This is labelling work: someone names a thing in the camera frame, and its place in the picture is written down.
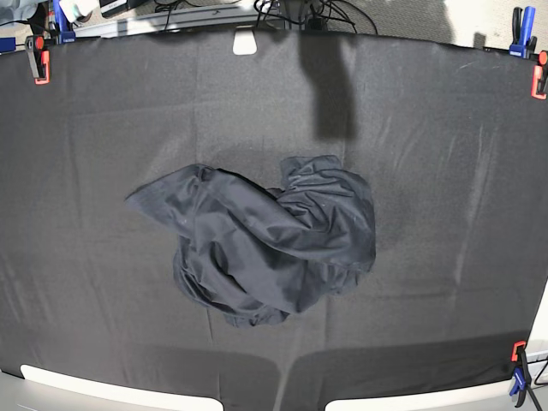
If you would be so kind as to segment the dark navy t-shirt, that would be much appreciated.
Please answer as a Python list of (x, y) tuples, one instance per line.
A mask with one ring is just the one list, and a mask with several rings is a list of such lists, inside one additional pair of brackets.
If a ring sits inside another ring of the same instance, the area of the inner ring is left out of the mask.
[(235, 327), (277, 325), (354, 289), (376, 258), (372, 191), (333, 155), (285, 158), (280, 188), (192, 164), (128, 206), (177, 237), (173, 276)]

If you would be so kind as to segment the blue bar clamp far right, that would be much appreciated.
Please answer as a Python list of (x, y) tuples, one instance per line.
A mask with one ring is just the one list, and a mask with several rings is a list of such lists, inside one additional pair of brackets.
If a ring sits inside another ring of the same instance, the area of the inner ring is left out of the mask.
[(536, 8), (527, 6), (522, 9), (515, 7), (512, 15), (513, 40), (509, 46), (509, 54), (514, 57), (529, 59), (534, 54), (537, 39), (532, 35)]

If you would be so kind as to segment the orange clamp far right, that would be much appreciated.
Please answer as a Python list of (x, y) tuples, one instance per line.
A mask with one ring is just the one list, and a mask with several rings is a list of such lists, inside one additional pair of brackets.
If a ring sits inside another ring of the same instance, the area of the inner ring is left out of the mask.
[(536, 99), (547, 99), (547, 51), (541, 51), (537, 64), (533, 68), (531, 96)]

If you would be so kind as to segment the orange clamp far left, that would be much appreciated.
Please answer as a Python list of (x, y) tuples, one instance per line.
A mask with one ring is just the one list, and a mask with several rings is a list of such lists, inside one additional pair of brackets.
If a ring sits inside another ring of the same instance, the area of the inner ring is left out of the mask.
[(25, 51), (29, 60), (31, 73), (36, 85), (50, 82), (50, 52), (46, 47), (45, 38), (40, 35), (26, 37)]

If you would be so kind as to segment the blue bar clamp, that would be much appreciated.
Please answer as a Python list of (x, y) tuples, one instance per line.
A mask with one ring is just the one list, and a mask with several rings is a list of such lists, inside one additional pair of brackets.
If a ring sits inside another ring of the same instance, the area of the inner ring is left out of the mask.
[(76, 41), (76, 35), (71, 28), (71, 23), (63, 13), (59, 0), (52, 0), (54, 26), (58, 44), (69, 44)]
[(534, 54), (537, 39), (532, 35), (536, 8), (527, 6), (522, 9), (515, 7), (512, 15), (513, 40), (509, 46), (509, 54), (514, 57), (529, 59)]

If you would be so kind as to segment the black table cover cloth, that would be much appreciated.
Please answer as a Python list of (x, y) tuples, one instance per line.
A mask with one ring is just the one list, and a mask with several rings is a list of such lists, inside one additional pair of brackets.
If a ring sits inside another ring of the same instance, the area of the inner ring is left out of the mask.
[[(547, 105), (533, 64), (432, 42), (260, 31), (51, 49), (51, 81), (1, 58), (1, 368), (228, 410), (505, 380), (546, 346)], [(176, 238), (126, 206), (188, 164), (265, 188), (290, 156), (372, 187), (377, 258), (351, 293), (247, 330), (176, 288)]]

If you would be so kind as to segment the blue orange clamp near right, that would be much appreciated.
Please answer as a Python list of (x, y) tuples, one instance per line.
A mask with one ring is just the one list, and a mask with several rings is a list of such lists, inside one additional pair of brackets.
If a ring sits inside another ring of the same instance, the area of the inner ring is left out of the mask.
[(515, 408), (522, 407), (526, 398), (529, 397), (535, 409), (542, 411), (542, 406), (533, 392), (533, 380), (528, 368), (526, 346), (527, 342), (524, 340), (516, 342), (513, 346), (511, 355), (511, 361), (514, 364), (512, 373), (513, 385), (509, 391), (509, 396), (517, 396)]

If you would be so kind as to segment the white tab at table edge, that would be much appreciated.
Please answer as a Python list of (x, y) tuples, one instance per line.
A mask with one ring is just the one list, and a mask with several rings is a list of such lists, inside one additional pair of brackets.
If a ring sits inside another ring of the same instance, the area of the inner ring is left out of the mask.
[(257, 53), (258, 46), (251, 27), (236, 28), (232, 51), (236, 56), (252, 56)]

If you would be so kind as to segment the blue bar clamp far left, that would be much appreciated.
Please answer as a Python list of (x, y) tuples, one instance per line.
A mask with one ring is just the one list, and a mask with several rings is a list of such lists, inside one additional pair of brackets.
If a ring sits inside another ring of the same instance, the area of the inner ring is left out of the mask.
[(59, 0), (52, 0), (54, 26), (58, 44), (69, 44), (76, 41), (76, 35), (71, 28), (71, 23), (63, 13)]

